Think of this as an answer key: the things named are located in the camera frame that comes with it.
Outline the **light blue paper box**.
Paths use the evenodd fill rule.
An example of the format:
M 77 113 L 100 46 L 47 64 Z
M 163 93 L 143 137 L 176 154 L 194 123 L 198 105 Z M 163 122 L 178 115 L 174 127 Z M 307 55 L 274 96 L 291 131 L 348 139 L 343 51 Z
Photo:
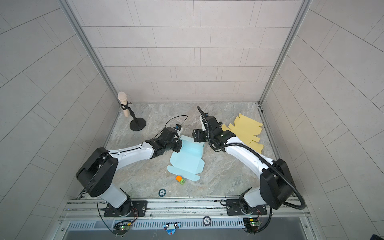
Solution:
M 205 166 L 202 159 L 205 143 L 194 142 L 191 137 L 182 136 L 182 148 L 179 153 L 173 152 L 170 158 L 171 165 L 168 172 L 181 176 L 184 179 L 198 181 Z

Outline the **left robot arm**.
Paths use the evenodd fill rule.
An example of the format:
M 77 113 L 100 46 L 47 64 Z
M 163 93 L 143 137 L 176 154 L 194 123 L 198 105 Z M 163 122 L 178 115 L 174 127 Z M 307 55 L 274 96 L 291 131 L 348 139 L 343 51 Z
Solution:
M 77 180 L 90 197 L 100 197 L 112 206 L 120 216 L 131 212 L 132 200 L 123 190 L 113 184 L 117 170 L 163 155 L 167 151 L 178 153 L 182 148 L 182 126 L 166 127 L 157 138 L 122 150 L 97 148 L 76 173 Z

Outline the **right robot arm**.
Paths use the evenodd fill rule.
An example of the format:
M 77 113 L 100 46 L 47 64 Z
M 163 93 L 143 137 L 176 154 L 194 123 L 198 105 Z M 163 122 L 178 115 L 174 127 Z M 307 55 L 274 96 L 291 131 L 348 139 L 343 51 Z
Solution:
M 213 116 L 200 116 L 200 122 L 202 128 L 193 131 L 195 142 L 207 142 L 213 150 L 222 150 L 234 156 L 250 168 L 260 180 L 258 188 L 250 188 L 239 197 L 242 211 L 249 213 L 261 205 L 268 205 L 274 210 L 279 209 L 294 192 L 287 164 L 281 159 L 274 161 L 257 153 L 234 133 L 222 130 L 222 123 Z

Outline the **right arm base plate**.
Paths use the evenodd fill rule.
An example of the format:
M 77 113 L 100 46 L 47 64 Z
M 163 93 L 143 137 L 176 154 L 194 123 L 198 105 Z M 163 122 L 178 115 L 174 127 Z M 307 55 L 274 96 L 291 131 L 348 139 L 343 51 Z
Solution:
M 245 201 L 239 199 L 220 200 L 220 204 L 227 208 L 228 216 L 267 215 L 264 205 L 249 207 Z

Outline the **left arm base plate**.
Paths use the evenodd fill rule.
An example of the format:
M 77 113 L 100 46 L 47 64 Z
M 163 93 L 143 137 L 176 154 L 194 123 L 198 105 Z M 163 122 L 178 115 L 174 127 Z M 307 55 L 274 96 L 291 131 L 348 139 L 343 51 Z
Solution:
M 148 206 L 148 201 L 132 201 L 128 200 L 119 208 L 113 207 L 110 203 L 102 209 L 103 217 L 106 218 L 123 218 L 123 217 L 144 217 Z

